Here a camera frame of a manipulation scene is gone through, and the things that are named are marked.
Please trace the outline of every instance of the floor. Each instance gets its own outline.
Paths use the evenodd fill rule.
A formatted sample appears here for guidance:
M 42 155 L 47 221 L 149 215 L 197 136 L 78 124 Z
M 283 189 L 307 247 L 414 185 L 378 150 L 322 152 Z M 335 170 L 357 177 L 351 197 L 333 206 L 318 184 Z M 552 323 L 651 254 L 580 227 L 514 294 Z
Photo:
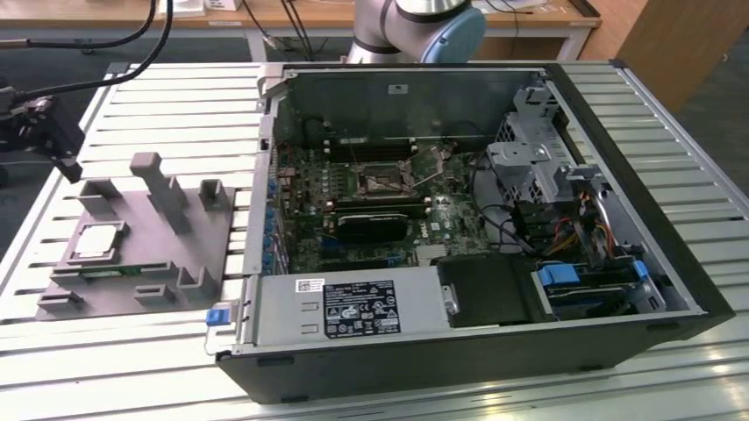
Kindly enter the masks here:
M 321 60 L 334 61 L 346 54 L 345 39 L 315 39 L 313 47 Z M 154 40 L 139 40 L 128 45 L 92 55 L 64 50 L 15 50 L 0 54 L 0 77 L 18 89 L 36 89 L 64 83 L 98 80 L 111 62 L 139 62 L 147 55 Z M 295 52 L 285 53 L 301 60 Z M 229 62 L 250 61 L 242 39 L 171 39 L 158 62 Z M 270 52 L 271 61 L 283 56 Z M 713 71 L 703 88 L 677 115 L 701 146 L 713 156 L 739 187 L 749 193 L 749 31 L 732 49 L 728 60 Z M 80 118 L 92 91 L 64 94 L 72 116 Z M 14 240 L 34 199 L 52 166 L 30 153 L 0 154 L 0 165 L 10 172 L 10 185 L 0 189 L 0 257 Z

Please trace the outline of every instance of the motherboard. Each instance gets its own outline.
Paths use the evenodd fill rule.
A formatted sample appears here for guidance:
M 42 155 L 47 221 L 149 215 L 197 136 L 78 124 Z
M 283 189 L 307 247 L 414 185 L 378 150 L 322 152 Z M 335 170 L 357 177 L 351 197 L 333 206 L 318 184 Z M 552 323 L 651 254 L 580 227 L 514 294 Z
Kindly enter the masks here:
M 469 190 L 474 154 L 434 139 L 389 142 L 279 146 L 291 273 L 429 266 L 489 250 Z

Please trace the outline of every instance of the blue release latch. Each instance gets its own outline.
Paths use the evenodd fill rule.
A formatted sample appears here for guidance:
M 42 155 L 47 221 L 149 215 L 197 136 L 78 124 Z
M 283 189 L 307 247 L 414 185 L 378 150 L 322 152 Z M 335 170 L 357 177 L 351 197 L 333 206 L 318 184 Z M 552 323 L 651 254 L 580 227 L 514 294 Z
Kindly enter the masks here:
M 640 280 L 645 281 L 649 277 L 648 267 L 645 266 L 645 263 L 643 263 L 643 260 L 636 260 L 632 265 L 635 266 L 635 272 L 637 273 Z
M 545 287 L 566 283 L 581 283 L 581 278 L 570 264 L 546 265 L 538 271 L 538 277 Z
M 230 309 L 210 309 L 206 314 L 206 324 L 211 327 L 230 325 Z

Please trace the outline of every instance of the power supply label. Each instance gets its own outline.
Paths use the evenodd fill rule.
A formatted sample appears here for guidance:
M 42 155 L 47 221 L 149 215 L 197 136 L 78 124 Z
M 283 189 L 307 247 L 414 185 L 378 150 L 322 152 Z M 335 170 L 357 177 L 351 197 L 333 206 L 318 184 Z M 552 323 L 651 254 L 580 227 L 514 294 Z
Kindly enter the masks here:
M 393 281 L 329 284 L 323 305 L 331 339 L 401 333 Z

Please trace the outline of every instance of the aluminum extrusion table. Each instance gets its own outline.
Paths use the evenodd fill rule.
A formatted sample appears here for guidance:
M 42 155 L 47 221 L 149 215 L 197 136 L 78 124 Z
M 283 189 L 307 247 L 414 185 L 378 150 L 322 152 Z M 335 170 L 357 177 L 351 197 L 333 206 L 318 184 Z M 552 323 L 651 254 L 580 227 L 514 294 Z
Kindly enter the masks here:
M 735 307 L 736 318 L 613 370 L 313 403 L 258 405 L 214 366 L 205 311 L 35 322 L 36 300 L 82 206 L 58 171 L 0 264 L 0 419 L 728 419 L 749 410 L 749 203 L 626 69 L 565 63 L 651 193 Z M 221 178 L 239 189 L 223 299 L 242 287 L 258 148 L 259 64 L 163 64 L 100 89 L 82 120 L 83 177 L 128 176 L 134 152 L 165 157 L 183 187 Z M 578 140 L 584 155 L 590 152 Z

